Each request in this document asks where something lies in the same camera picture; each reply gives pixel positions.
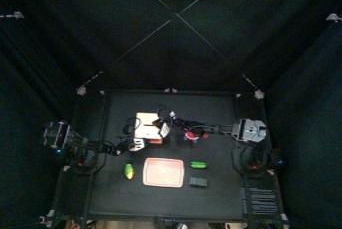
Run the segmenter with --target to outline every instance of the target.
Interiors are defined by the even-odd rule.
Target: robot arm
[[[205,124],[196,121],[186,121],[176,118],[170,112],[166,118],[153,121],[153,125],[168,133],[170,127],[176,127],[184,133],[190,132],[196,137],[204,137],[208,134],[229,135],[240,142],[260,142],[265,137],[265,125],[259,120],[240,119],[233,125]]]

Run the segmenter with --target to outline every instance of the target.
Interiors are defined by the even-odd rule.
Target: pink tray
[[[144,162],[144,185],[181,187],[184,165],[181,160],[146,158]]]

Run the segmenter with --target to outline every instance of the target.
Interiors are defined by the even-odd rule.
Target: black fabric enclosure
[[[42,228],[43,123],[100,90],[174,88],[264,92],[291,228],[340,228],[340,1],[0,0],[0,227]]]

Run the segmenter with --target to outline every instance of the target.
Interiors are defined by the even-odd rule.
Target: black curtain
[[[342,227],[342,24],[327,29],[268,91],[272,140],[287,167],[284,207],[296,228]]]
[[[73,90],[26,21],[0,21],[0,69],[0,227],[35,228],[51,207],[57,178],[42,125],[70,118]]]

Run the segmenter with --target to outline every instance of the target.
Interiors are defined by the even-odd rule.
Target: black table surface
[[[89,138],[118,142],[122,126],[137,112],[154,113],[162,104],[184,120],[231,125],[239,118],[263,117],[263,105],[252,95],[162,94],[106,92],[105,96],[81,97],[74,112],[74,129]],[[196,143],[182,140],[170,130],[162,144],[150,144],[138,152],[106,156],[105,166],[93,176],[86,215],[97,219],[165,217],[190,220],[232,221],[243,219],[241,177],[232,167],[231,152],[235,141],[229,136],[209,135]],[[180,188],[142,184],[146,158],[178,159],[184,162]],[[204,161],[206,169],[194,170],[190,161]],[[124,165],[132,163],[134,176],[124,176]],[[189,186],[189,177],[204,178],[205,188]]]

